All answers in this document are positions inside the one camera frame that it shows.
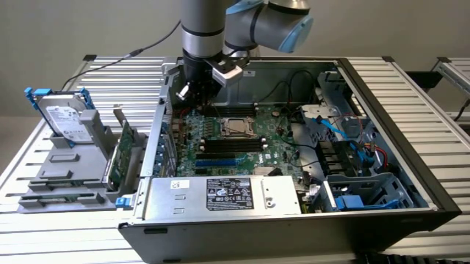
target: white wall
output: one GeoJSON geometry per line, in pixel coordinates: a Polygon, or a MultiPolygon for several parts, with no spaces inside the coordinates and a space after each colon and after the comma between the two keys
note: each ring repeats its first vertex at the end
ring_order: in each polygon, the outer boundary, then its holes
{"type": "MultiPolygon", "coordinates": [[[[296,56],[392,56],[427,70],[470,57],[469,0],[310,0],[312,32],[296,56]]],[[[179,0],[0,0],[0,116],[35,116],[27,86],[59,89],[85,54],[121,56],[167,33],[179,0]]],[[[180,54],[177,32],[145,56],[180,54]]],[[[267,49],[264,56],[280,55],[267,49]]],[[[455,89],[432,94],[449,110],[455,89]]]]}

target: white sticker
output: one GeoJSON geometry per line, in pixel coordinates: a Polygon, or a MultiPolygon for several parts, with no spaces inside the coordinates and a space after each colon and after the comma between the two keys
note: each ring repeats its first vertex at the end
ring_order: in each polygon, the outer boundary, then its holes
{"type": "Polygon", "coordinates": [[[169,189],[188,189],[189,180],[172,180],[169,183],[169,189]]]}
{"type": "Polygon", "coordinates": [[[87,127],[80,122],[79,112],[72,107],[48,106],[45,110],[64,138],[75,143],[92,141],[87,127]]]}
{"type": "Polygon", "coordinates": [[[255,77],[256,71],[255,70],[244,70],[243,77],[255,77]]]}

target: gray floor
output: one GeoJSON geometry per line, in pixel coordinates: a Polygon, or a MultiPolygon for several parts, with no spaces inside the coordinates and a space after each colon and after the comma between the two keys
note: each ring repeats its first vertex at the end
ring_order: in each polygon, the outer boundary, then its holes
{"type": "Polygon", "coordinates": [[[39,120],[39,117],[0,117],[0,174],[21,148],[39,120]]]}

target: blue ram slot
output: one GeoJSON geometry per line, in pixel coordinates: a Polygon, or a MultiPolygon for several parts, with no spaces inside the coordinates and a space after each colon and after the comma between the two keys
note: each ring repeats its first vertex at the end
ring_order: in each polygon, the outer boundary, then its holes
{"type": "Polygon", "coordinates": [[[219,161],[196,161],[196,167],[230,167],[236,166],[235,159],[222,159],[219,161]]]}

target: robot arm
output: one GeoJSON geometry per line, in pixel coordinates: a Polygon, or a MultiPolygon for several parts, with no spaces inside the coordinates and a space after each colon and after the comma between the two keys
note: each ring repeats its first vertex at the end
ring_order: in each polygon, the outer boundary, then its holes
{"type": "Polygon", "coordinates": [[[247,58],[232,60],[228,51],[254,50],[258,45],[294,52],[312,25],[304,0],[183,0],[183,60],[185,83],[177,98],[204,106],[222,86],[243,75],[247,58]]]}

